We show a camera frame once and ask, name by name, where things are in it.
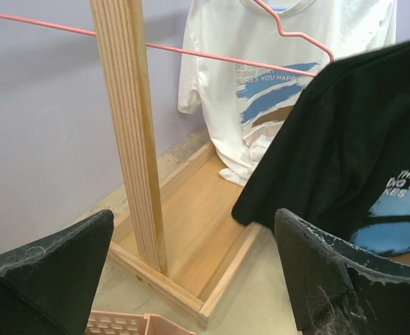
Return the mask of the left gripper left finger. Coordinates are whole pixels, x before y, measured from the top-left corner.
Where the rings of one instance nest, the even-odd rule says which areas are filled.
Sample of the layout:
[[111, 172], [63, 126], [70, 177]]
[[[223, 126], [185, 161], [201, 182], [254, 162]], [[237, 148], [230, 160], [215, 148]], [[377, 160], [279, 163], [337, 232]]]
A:
[[0, 254], [0, 334], [83, 334], [114, 231], [103, 209]]

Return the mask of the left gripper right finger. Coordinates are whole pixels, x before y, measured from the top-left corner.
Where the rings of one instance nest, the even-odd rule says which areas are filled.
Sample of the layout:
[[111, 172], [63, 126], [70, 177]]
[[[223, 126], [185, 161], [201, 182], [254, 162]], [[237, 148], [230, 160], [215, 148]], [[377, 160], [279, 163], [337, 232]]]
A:
[[275, 238], [303, 334], [410, 334], [410, 266], [369, 253], [286, 209]]

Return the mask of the black t-shirt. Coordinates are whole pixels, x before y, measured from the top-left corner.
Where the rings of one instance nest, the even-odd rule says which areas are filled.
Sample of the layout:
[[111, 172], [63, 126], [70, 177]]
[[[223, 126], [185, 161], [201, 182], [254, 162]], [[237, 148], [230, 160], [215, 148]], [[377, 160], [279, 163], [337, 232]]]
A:
[[410, 265], [410, 40], [329, 64], [304, 90], [232, 211], [288, 209]]

